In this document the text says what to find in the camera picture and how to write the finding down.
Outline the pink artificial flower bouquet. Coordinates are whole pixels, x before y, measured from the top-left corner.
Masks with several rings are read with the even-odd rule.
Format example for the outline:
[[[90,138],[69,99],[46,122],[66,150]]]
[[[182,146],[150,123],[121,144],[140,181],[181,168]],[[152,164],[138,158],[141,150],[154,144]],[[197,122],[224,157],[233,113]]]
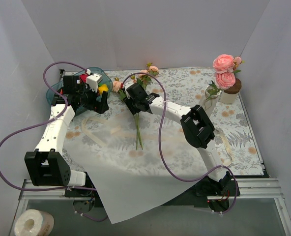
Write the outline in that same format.
[[[146,66],[147,69],[141,70],[141,72],[150,74],[154,77],[159,74],[158,67],[154,66],[152,62],[148,62]],[[132,80],[133,83],[137,83],[140,86],[142,86],[143,89],[146,89],[147,85],[150,85],[152,83],[152,78],[145,74],[138,74],[137,77],[136,75],[133,75],[130,77],[130,79]],[[126,103],[127,94],[124,89],[123,83],[119,80],[118,77],[114,78],[112,92],[118,93],[120,100]],[[136,150],[138,150],[139,146],[141,146],[141,149],[143,149],[143,143],[139,129],[139,116],[140,115],[136,112],[133,114],[136,126]]]

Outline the white paper bouquet wrap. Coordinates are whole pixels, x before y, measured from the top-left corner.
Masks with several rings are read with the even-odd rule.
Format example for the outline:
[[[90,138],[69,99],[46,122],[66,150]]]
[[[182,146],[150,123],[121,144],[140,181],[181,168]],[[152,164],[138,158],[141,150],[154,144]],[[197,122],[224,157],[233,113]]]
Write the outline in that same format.
[[[75,117],[63,144],[63,157],[73,170],[86,171],[115,224],[158,207],[192,186],[206,173],[199,152],[181,126],[143,113],[139,129],[143,149],[136,150],[132,115]]]

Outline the pink rose stem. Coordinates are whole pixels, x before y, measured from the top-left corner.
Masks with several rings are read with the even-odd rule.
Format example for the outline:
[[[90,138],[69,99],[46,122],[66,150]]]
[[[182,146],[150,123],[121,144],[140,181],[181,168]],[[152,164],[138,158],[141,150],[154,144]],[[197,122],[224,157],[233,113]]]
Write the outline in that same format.
[[[243,63],[241,57],[221,54],[213,61],[215,70],[215,80],[211,81],[210,86],[215,86],[222,92],[235,84],[236,74],[241,72],[238,67]]]

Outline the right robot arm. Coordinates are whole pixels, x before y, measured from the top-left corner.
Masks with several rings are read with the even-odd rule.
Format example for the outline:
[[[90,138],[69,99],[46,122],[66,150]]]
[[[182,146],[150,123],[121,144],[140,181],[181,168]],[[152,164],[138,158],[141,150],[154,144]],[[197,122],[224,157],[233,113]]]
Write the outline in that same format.
[[[182,126],[186,141],[197,149],[207,168],[206,174],[191,179],[191,182],[204,183],[211,194],[238,194],[237,180],[232,171],[223,165],[216,150],[214,125],[200,105],[185,107],[169,102],[166,96],[147,94],[141,85],[133,82],[128,82],[123,87],[127,95],[124,101],[132,114],[148,112]]]

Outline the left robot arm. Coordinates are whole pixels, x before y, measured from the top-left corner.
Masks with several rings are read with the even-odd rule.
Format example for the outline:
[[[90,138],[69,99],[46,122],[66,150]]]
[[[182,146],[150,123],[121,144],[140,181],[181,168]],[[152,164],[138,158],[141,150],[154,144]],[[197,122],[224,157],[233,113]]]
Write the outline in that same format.
[[[25,154],[25,164],[35,186],[76,187],[83,197],[92,193],[86,174],[70,169],[62,156],[67,129],[76,111],[83,107],[98,114],[109,108],[108,87],[102,75],[65,76],[63,86],[54,90],[50,120],[34,151]]]

